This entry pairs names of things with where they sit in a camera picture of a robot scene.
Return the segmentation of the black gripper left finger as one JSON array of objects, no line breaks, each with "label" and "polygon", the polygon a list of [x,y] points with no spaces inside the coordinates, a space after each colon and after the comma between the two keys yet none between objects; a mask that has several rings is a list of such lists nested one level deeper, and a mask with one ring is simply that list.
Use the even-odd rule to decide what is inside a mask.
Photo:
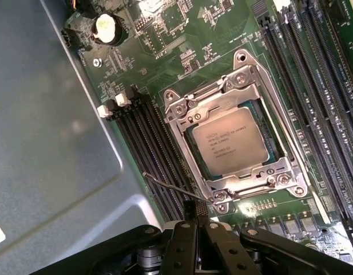
[{"label": "black gripper left finger", "polygon": [[196,201],[184,202],[184,219],[163,230],[141,225],[66,257],[36,274],[193,274]]}]

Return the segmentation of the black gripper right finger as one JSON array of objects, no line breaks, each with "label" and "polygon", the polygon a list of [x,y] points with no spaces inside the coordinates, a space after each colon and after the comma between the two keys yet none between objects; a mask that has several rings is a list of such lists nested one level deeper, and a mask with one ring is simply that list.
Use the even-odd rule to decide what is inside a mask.
[{"label": "black gripper right finger", "polygon": [[196,203],[196,218],[206,241],[202,262],[223,274],[353,274],[353,265],[264,229],[235,234],[210,220],[204,202]]}]

